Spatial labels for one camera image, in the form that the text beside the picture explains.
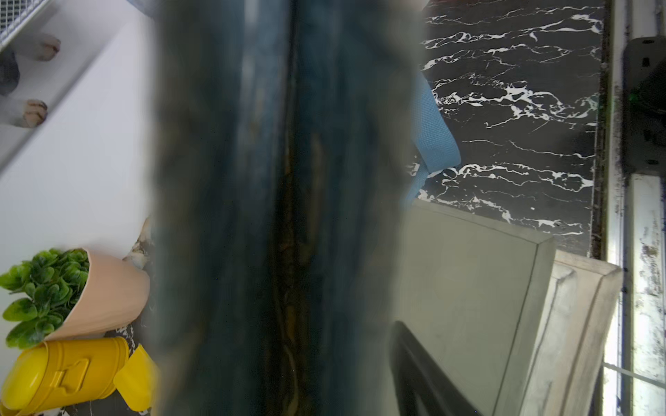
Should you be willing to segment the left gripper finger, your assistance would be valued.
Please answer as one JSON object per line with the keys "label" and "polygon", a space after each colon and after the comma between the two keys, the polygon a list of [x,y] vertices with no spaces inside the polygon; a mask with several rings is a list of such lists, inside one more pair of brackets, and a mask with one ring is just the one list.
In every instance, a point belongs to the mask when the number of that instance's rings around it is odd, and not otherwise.
{"label": "left gripper finger", "polygon": [[404,322],[392,324],[390,369],[400,415],[479,415]]}

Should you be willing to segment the grey-green canvas bag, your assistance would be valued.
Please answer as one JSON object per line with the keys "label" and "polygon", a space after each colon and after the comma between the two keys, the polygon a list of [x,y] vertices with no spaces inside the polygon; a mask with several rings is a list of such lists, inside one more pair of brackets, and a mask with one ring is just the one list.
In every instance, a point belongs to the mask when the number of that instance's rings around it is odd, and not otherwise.
{"label": "grey-green canvas bag", "polygon": [[394,316],[484,415],[516,415],[556,244],[552,235],[418,200],[402,223]]}

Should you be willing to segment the cream bag with blue handles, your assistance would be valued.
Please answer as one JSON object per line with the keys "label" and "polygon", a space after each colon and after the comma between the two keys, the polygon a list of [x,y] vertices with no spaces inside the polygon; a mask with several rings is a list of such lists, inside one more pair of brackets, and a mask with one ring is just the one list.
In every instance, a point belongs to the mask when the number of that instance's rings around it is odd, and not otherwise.
{"label": "cream bag with blue handles", "polygon": [[156,414],[384,414],[422,10],[156,8]]}

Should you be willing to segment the white bag with yellow handles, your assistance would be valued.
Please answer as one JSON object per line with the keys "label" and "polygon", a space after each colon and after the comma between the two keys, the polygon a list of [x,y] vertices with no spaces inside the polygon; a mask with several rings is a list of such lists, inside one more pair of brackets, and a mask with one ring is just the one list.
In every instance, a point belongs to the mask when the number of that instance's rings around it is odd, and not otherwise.
{"label": "white bag with yellow handles", "polygon": [[546,414],[546,402],[555,380],[558,360],[565,345],[574,309],[576,279],[574,269],[561,263],[553,265],[520,415]]}

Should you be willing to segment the cream canvas bag with print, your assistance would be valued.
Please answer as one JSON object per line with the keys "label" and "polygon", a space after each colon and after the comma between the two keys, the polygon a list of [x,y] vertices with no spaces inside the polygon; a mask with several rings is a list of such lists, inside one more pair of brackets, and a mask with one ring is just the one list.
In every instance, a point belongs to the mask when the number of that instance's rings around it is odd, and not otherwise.
{"label": "cream canvas bag with print", "polygon": [[555,263],[575,272],[576,290],[546,410],[551,415],[586,415],[616,312],[623,270],[565,251],[557,252]]}

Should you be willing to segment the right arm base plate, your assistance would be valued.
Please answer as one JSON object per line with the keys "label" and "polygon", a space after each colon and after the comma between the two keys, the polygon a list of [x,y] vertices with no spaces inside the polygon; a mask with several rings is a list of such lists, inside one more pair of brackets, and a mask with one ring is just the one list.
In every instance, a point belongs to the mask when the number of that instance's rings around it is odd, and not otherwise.
{"label": "right arm base plate", "polygon": [[627,173],[665,176],[665,37],[624,50],[623,158]]}

